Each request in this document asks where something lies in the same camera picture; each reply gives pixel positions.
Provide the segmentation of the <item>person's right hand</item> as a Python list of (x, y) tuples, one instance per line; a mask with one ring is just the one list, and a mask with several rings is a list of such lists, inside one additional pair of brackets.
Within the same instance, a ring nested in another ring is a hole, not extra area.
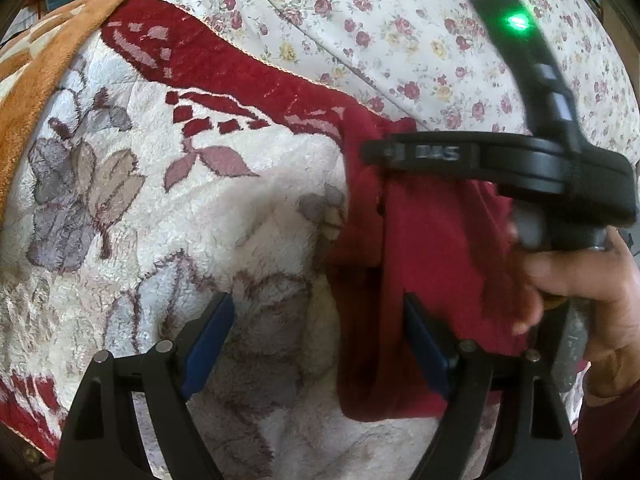
[(510, 221), (506, 239), (512, 333), (523, 335), (541, 322), (546, 295), (580, 300), (590, 363), (585, 392), (599, 404), (621, 398), (639, 382), (639, 268), (623, 237), (610, 226), (602, 250), (530, 252)]

